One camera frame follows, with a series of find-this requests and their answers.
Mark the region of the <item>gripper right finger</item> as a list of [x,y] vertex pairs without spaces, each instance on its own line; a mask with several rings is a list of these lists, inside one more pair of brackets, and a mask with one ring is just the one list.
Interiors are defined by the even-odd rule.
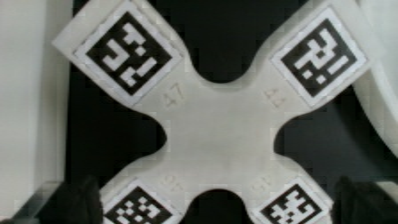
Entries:
[[336,183],[332,224],[398,224],[398,183],[354,181]]

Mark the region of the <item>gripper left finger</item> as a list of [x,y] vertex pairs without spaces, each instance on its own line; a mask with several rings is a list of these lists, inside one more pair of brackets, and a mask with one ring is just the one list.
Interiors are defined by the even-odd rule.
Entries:
[[92,176],[46,183],[11,218],[11,224],[103,224],[100,186]]

